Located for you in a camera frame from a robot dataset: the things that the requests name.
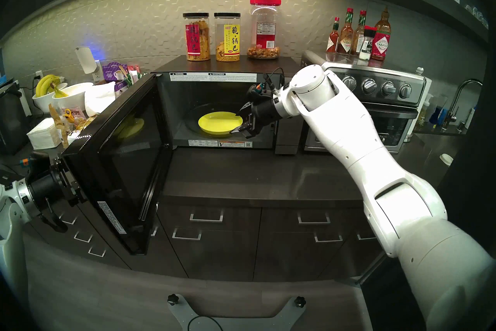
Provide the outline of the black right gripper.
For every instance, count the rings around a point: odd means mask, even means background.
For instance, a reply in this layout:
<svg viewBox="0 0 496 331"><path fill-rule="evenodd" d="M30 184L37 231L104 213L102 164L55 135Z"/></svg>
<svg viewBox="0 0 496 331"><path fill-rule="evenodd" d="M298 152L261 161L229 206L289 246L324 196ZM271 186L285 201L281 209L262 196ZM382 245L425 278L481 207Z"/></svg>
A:
<svg viewBox="0 0 496 331"><path fill-rule="evenodd" d="M250 116L250 123L243 123L234 128L230 134L242 134L245 138L257 136L263 127L270 125L281 119L274 100L263 100L257 102L247 102L239 112L239 116Z"/></svg>

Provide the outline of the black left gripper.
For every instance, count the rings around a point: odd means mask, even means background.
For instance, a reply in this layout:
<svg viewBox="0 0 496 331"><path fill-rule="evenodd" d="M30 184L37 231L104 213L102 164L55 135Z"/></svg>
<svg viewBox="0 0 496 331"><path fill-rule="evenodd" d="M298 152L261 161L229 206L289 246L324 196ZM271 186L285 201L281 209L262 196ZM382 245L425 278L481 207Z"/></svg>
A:
<svg viewBox="0 0 496 331"><path fill-rule="evenodd" d="M76 206L80 200L84 200L84 192L78 182L69 182L68 171L61 158L55 158L54 164L30 165L26 183L36 207L48 207L49 204L60 200L67 201L70 206Z"/></svg>

